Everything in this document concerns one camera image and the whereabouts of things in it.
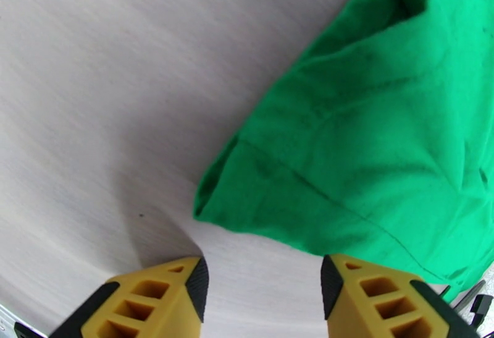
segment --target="green towel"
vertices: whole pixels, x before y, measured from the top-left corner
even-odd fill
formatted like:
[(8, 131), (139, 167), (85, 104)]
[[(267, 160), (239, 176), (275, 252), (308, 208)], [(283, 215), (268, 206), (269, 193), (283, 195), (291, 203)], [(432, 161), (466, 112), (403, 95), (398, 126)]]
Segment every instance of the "green towel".
[(451, 284), (494, 260), (494, 0), (350, 0), (202, 180), (194, 216)]

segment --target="yellow plastic part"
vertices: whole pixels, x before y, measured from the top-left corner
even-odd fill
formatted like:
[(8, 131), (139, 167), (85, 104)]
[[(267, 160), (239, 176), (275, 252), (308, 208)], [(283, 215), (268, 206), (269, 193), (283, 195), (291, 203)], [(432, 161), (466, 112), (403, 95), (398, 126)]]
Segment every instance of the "yellow plastic part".
[(109, 279), (120, 287), (83, 325), (84, 338), (198, 338), (201, 320), (185, 284), (199, 257)]
[(420, 277), (346, 255), (331, 259), (343, 278), (328, 319), (331, 338), (448, 336), (448, 324), (410, 284)]

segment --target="green cloth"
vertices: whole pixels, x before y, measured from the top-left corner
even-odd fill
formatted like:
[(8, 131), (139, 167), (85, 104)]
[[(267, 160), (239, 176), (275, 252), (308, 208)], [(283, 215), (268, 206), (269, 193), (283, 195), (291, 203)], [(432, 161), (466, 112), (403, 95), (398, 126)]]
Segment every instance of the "green cloth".
[(494, 0), (350, 0), (206, 172), (194, 216), (453, 286), (494, 260)]

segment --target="dark spot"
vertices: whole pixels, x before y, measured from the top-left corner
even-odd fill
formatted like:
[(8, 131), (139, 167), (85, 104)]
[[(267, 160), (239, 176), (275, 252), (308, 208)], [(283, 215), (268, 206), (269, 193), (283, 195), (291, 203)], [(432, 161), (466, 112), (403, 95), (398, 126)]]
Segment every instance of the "dark spot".
[(482, 179), (482, 181), (484, 182), (484, 184), (488, 184), (489, 183), (489, 179), (487, 178), (487, 175), (485, 175), (485, 172), (483, 169), (479, 169), (479, 173), (480, 173), (480, 178)]

